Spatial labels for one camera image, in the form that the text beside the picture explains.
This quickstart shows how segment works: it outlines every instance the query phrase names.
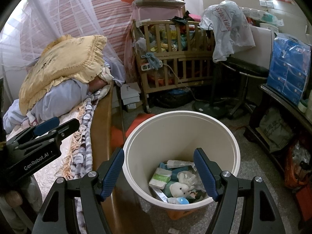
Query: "power strip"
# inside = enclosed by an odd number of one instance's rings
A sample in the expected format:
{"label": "power strip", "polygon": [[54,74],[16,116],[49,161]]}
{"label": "power strip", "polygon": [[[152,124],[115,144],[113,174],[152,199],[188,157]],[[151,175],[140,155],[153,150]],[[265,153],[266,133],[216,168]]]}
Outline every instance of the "power strip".
{"label": "power strip", "polygon": [[[159,66],[160,66],[160,68],[163,67],[163,61],[159,60]],[[141,65],[141,70],[142,71],[147,71],[147,70],[150,70],[150,69],[152,69],[152,68],[149,65],[149,63],[144,63],[143,65]]]}

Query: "ruffled pillowcase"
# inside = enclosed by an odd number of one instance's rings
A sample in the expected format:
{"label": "ruffled pillowcase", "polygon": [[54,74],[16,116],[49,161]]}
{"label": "ruffled pillowcase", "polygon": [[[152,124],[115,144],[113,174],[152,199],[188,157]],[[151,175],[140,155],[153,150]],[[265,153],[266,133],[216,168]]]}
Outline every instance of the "ruffled pillowcase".
{"label": "ruffled pillowcase", "polygon": [[102,73],[102,50],[106,42],[107,38],[102,35],[79,38],[65,35],[50,43],[21,86],[21,113],[26,115],[52,86],[64,80],[75,78],[88,83]]}

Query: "plush toy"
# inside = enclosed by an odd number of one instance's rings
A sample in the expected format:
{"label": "plush toy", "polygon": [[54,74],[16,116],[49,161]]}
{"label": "plush toy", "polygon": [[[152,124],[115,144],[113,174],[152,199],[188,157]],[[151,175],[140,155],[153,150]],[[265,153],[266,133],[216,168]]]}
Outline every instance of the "plush toy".
{"label": "plush toy", "polygon": [[193,190],[197,184],[197,177],[189,171],[182,171],[177,174],[177,178],[181,184],[188,186],[188,190]]}
{"label": "plush toy", "polygon": [[169,187],[170,192],[173,197],[179,198],[188,196],[188,185],[181,184],[179,182],[175,182]]}

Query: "blue gripper pad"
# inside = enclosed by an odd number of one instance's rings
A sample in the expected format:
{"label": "blue gripper pad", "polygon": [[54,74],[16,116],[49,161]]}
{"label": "blue gripper pad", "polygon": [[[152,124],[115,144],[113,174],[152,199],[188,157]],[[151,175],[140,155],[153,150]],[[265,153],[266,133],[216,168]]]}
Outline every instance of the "blue gripper pad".
{"label": "blue gripper pad", "polygon": [[107,174],[103,179],[102,183],[103,186],[101,192],[101,198],[103,200],[105,200],[108,196],[111,195],[123,164],[124,164],[124,150],[120,149],[115,159],[113,160],[109,170],[107,171]]}
{"label": "blue gripper pad", "polygon": [[58,117],[53,117],[39,125],[37,125],[34,129],[34,135],[35,136],[41,136],[45,134],[46,132],[49,132],[50,130],[56,128],[60,124],[60,120]]}
{"label": "blue gripper pad", "polygon": [[213,177],[213,174],[210,172],[206,161],[200,155],[199,150],[194,151],[194,164],[197,168],[202,183],[205,187],[207,194],[213,198],[214,201],[218,201],[219,194],[216,190],[216,180]]}

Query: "light blue blanket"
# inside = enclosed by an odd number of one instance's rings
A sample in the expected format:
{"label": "light blue blanket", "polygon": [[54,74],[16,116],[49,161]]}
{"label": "light blue blanket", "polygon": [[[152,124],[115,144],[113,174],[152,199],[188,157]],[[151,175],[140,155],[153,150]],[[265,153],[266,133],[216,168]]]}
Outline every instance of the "light blue blanket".
{"label": "light blue blanket", "polygon": [[[76,79],[68,79],[54,86],[33,107],[31,113],[38,122],[59,117],[69,112],[87,98],[89,85]],[[21,114],[18,99],[3,116],[3,126],[7,133],[11,133],[16,125],[21,125],[27,116]]]}

